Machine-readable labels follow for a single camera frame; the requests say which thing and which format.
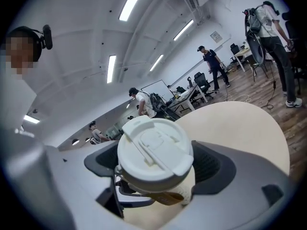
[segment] ceiling light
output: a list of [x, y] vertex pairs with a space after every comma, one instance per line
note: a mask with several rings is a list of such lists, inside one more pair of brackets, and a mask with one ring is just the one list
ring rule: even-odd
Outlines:
[[78, 139], [73, 139], [72, 140], [72, 145], [74, 146], [74, 145], [76, 145], [76, 144], [78, 144], [79, 143], [79, 140]]
[[185, 27], [183, 27], [183, 29], [177, 34], [177, 36], [175, 36], [174, 41], [176, 41], [181, 36], [181, 34], [183, 34], [184, 31], [187, 30], [188, 27], [193, 24], [193, 22], [194, 21], [191, 20]]
[[39, 120], [38, 120], [38, 119], [33, 118], [33, 117], [30, 117], [30, 116], [28, 116], [28, 115], [24, 116], [24, 120], [27, 120], [27, 121], [29, 121], [29, 122], [31, 122], [31, 123], [34, 123], [34, 124], [38, 124], [38, 123], [39, 123]]
[[130, 14], [131, 14], [131, 11], [133, 10], [133, 7], [134, 5], [136, 4], [138, 0], [127, 0], [120, 16], [119, 16], [119, 19], [121, 21], [127, 21]]
[[109, 66], [107, 68], [106, 83], [112, 82], [115, 60], [116, 60], [116, 56], [110, 56], [110, 58], [109, 58]]
[[153, 67], [149, 71], [152, 71], [155, 68], [155, 66], [159, 63], [159, 61], [162, 59], [162, 57], [163, 57], [163, 55], [160, 55], [158, 60], [154, 63]]

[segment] gray pants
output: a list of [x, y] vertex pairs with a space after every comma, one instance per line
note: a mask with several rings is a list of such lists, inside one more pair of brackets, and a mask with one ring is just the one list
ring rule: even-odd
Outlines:
[[295, 83], [292, 66], [288, 54], [279, 37], [261, 37], [261, 43], [277, 64], [283, 91], [287, 91], [287, 100], [296, 100]]

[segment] black fisheye border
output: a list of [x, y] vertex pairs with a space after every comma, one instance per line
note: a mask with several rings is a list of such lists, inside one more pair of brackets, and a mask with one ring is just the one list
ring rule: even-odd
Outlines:
[[[1, 23], [0, 23], [0, 42], [6, 35], [6, 32], [23, 7], [27, 0], [0, 0], [1, 8]], [[301, 33], [302, 37], [307, 38], [307, 26], [304, 23], [306, 14], [306, 0], [284, 0], [289, 6], [295, 18], [297, 18], [296, 29]], [[4, 146], [3, 140], [0, 140], [0, 149]], [[4, 217], [2, 217], [3, 226], [9, 225], [14, 227], [31, 227], [32, 229], [42, 229], [40, 224], [26, 211], [23, 205], [19, 202], [15, 194], [11, 191], [3, 171], [0, 172], [2, 201], [4, 205]], [[274, 220], [274, 222], [267, 229], [303, 229], [306, 228], [305, 214], [307, 202], [307, 175], [305, 172], [304, 178], [298, 185], [298, 190], [283, 212]]]

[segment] whiteboard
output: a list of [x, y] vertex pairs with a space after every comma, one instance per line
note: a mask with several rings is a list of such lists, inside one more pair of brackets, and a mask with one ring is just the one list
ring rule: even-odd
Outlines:
[[168, 89], [163, 80], [154, 82], [146, 87], [141, 88], [141, 91], [151, 93], [156, 93], [162, 97], [165, 102], [168, 102], [174, 97], [173, 93]]

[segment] floor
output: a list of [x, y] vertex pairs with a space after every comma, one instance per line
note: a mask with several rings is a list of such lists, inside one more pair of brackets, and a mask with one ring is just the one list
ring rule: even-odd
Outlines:
[[[262, 107], [267, 104], [267, 101], [273, 94], [273, 77], [270, 69], [270, 63], [266, 63], [267, 74], [269, 79], [260, 68], [256, 69], [257, 76], [255, 82], [253, 81], [252, 71], [249, 66], [245, 66], [246, 72], [241, 69], [235, 72], [229, 72], [228, 77], [231, 86], [227, 88], [228, 100], [245, 101], [247, 98], [251, 104]], [[286, 97], [283, 96], [283, 91], [279, 79], [278, 70], [272, 65], [274, 77], [276, 79], [276, 90], [274, 96], [269, 104], [274, 106], [269, 110], [264, 107], [281, 127], [289, 147], [290, 153], [290, 176], [296, 182], [305, 173], [307, 168], [307, 81], [301, 80], [301, 96], [304, 106], [301, 108], [287, 108], [285, 106]], [[208, 99], [209, 104], [225, 101], [227, 93], [223, 79], [219, 78], [220, 91], [213, 94], [214, 101]], [[210, 90], [213, 90], [213, 83], [211, 83]], [[195, 106], [195, 109], [207, 105], [200, 103]]]
[[[226, 93], [225, 84], [223, 79], [219, 79], [220, 91], [213, 94], [214, 100], [209, 103], [200, 102], [199, 105], [195, 104], [195, 108], [200, 108], [208, 104], [228, 100], [246, 101], [262, 107], [267, 104], [267, 100], [273, 94], [273, 77], [272, 72], [267, 64], [268, 76], [266, 78], [261, 69], [256, 69], [257, 76], [255, 82], [253, 81], [252, 71], [249, 66], [245, 66], [246, 72], [239, 69], [235, 72], [229, 72], [228, 77], [231, 86], [227, 88], [228, 96]], [[264, 107], [281, 127], [289, 147], [290, 153], [290, 176], [296, 182], [302, 178], [305, 169], [307, 168], [307, 106], [301, 108], [287, 108], [285, 106], [286, 97], [283, 96], [281, 83], [277, 68], [272, 66], [274, 77], [276, 79], [276, 90], [270, 104], [274, 106], [269, 110]], [[307, 82], [301, 81], [303, 103], [307, 103]], [[152, 206], [125, 209], [125, 221], [146, 230], [155, 230], [162, 227], [166, 222], [172, 219], [182, 210], [181, 205], [163, 206], [155, 202]]]

